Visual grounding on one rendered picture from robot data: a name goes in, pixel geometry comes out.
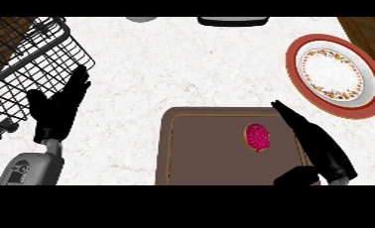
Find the brown tray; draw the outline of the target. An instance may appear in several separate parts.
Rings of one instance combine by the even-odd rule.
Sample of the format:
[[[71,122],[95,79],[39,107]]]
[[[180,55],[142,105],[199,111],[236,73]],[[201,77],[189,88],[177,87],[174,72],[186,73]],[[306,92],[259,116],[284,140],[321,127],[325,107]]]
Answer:
[[[270,132],[270,147],[247,144],[247,126]],[[272,107],[173,107],[161,119],[158,185],[270,185],[310,160]]]

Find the red rimmed floral plate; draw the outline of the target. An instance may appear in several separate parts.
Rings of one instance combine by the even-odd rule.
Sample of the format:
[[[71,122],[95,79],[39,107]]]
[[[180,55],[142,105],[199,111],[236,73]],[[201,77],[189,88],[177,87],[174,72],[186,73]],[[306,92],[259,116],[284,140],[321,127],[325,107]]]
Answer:
[[[346,119],[375,116],[375,60],[343,39],[312,34],[285,53],[288,77],[307,101]]]

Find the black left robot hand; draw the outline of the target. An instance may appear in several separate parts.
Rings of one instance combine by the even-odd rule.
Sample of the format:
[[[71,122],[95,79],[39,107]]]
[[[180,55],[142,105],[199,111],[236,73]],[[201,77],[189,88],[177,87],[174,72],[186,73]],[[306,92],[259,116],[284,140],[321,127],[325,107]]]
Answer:
[[[92,86],[87,67],[78,65],[64,89],[47,97],[46,94],[31,89],[27,92],[30,113],[37,121],[34,142],[44,140],[64,141],[71,133],[78,108]]]

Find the brown wooden cabinet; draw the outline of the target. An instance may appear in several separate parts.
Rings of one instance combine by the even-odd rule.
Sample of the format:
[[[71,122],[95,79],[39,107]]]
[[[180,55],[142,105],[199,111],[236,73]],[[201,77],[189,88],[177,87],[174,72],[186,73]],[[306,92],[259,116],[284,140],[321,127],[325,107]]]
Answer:
[[[338,17],[350,42],[375,60],[375,17]]]

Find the black and grey appliance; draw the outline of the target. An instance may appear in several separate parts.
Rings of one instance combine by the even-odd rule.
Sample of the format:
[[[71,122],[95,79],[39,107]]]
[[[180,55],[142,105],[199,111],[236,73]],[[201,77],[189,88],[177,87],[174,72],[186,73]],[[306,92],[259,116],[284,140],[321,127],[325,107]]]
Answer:
[[[267,23],[269,17],[199,17],[204,26],[214,27],[253,27]]]

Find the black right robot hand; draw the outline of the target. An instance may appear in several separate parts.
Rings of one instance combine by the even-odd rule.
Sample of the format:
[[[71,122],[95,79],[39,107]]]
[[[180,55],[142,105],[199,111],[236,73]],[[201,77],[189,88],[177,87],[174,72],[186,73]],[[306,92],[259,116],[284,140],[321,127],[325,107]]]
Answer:
[[[272,103],[292,129],[312,165],[292,168],[275,179],[275,185],[313,185],[319,175],[328,184],[344,176],[357,177],[349,157],[325,130],[294,112],[278,100]]]

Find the grey round object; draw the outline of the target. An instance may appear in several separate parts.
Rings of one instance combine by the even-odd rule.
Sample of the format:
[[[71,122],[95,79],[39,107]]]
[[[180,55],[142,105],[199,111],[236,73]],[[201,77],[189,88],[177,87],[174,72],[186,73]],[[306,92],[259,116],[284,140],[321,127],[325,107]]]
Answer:
[[[157,17],[126,17],[126,19],[133,23],[146,23],[157,19]]]

